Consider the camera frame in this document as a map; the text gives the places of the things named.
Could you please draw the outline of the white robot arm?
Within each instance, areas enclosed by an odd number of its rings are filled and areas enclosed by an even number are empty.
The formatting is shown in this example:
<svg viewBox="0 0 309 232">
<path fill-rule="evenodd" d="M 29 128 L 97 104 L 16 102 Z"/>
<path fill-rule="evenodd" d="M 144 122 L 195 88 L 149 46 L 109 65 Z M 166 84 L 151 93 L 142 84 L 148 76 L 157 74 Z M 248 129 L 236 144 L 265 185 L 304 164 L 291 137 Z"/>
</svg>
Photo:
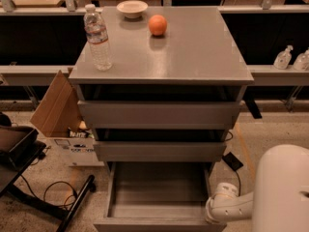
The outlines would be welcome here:
<svg viewBox="0 0 309 232">
<path fill-rule="evenodd" d="M 309 232 L 309 150 L 278 145 L 261 157 L 254 190 L 237 195 L 221 183 L 206 203 L 205 219 L 212 224 L 243 219 L 252 232 Z"/>
</svg>

